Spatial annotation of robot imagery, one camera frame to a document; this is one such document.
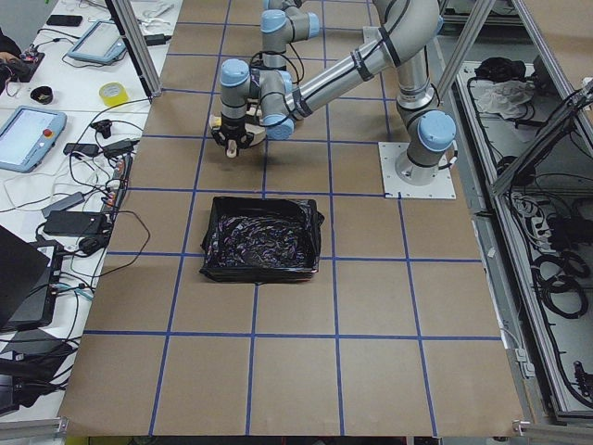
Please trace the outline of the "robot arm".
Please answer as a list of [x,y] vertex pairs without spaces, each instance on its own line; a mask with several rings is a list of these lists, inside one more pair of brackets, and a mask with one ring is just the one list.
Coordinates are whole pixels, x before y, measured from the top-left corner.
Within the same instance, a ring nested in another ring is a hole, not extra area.
[[303,1],[263,1],[260,19],[261,64],[268,70],[286,70],[286,48],[317,37],[321,21],[301,9]]
[[211,134],[228,157],[236,157],[254,142],[255,135],[246,127],[251,107],[256,109],[257,126],[270,139],[286,140],[296,121],[386,69],[397,71],[397,109],[406,124],[435,109],[435,89],[423,50],[442,26],[436,1],[375,2],[380,25],[374,38],[311,80],[293,85],[286,70],[286,48],[316,37],[321,29],[319,18],[301,6],[299,1],[264,2],[260,63],[231,58],[221,65],[221,120]]

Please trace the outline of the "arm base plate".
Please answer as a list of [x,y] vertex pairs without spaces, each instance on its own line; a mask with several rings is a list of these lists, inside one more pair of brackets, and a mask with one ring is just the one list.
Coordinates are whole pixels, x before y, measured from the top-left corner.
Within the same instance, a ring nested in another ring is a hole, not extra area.
[[433,167],[420,167],[408,159],[407,142],[379,142],[379,160],[385,198],[454,200],[456,192],[447,152]]

